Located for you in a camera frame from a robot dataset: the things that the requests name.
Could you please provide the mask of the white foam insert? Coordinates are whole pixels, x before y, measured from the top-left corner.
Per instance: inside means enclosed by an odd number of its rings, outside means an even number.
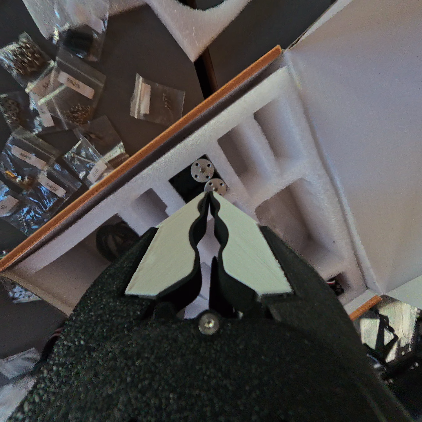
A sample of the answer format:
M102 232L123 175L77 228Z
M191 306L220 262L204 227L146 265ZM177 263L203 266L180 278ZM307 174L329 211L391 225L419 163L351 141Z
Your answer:
M115 170L117 185L103 189L45 234L38 231L17 257L1 263L1 276L69 315L108 265L95 233L123 221L138 235L182 208L170 183L207 156L228 185L225 198L271 227L325 280L339 277L340 302L356 318L380 301L361 274L334 187L322 164L297 89L286 67L276 70L192 134L169 139L133 174Z

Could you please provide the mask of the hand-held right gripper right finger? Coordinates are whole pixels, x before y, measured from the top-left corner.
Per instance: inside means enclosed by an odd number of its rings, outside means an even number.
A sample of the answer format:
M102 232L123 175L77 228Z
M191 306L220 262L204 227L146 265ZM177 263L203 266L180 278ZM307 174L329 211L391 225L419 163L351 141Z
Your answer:
M219 194L210 193L209 200L223 274L251 289L257 298L292 294L260 225Z

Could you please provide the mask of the orange and white cardboard box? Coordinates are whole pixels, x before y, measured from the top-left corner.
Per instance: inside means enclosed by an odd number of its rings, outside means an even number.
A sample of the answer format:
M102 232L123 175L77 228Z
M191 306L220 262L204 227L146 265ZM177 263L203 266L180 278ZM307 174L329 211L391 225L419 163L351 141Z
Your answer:
M117 177L132 175L169 139L192 134L206 113L215 117L283 67L367 288L421 308L421 1L337 1L287 50L275 47L149 142ZM113 190L109 177L70 213Z

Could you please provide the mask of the white foam cutout piece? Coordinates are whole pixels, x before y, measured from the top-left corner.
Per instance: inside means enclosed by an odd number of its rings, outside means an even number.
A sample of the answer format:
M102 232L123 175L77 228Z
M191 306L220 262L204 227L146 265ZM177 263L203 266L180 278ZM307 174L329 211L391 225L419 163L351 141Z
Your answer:
M226 0L206 10L174 0L148 0L161 23L191 62L195 62L221 32L242 12L249 0Z

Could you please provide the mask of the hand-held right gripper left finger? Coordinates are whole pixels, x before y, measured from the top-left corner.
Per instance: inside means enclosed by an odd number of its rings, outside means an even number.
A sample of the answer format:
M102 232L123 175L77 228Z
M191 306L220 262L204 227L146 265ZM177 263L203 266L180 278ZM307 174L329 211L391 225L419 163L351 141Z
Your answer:
M208 208L209 194L203 192L156 226L125 295L160 300L184 290L183 300L195 299L202 285L198 244Z

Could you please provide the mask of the spread of hardware bags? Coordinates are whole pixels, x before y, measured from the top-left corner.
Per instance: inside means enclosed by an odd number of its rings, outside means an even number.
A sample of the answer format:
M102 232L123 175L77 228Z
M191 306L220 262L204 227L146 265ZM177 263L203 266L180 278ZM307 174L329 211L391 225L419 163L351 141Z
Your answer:
M107 116L93 119L106 77L98 61L108 1L55 1L55 60L23 32L1 48L1 67L24 92L1 94L11 134L1 151L1 220L29 237L129 155Z

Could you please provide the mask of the crumpled white plastic wrap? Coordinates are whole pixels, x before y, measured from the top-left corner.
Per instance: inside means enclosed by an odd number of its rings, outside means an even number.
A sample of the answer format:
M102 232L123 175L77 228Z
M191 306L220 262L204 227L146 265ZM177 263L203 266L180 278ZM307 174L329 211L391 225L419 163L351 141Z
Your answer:
M33 369L40 360L36 348L4 357L0 360L0 420L6 421L30 389L36 376Z

